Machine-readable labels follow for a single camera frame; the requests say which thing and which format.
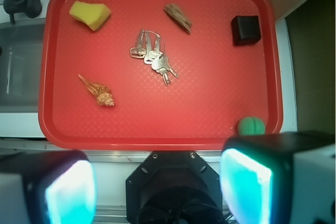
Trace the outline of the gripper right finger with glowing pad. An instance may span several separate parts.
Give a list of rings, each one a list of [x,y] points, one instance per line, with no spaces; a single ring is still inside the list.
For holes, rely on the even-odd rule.
[[[231,137],[219,175],[238,223],[335,223],[334,134]]]

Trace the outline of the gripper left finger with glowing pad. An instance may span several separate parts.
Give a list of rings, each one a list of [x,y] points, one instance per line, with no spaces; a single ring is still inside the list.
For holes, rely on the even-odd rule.
[[[82,151],[1,155],[1,223],[92,223],[97,195]]]

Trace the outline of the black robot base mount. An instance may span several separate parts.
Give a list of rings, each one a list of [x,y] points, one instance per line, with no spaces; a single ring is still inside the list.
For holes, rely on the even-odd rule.
[[[154,151],[125,180],[129,223],[226,223],[219,174],[192,151]]]

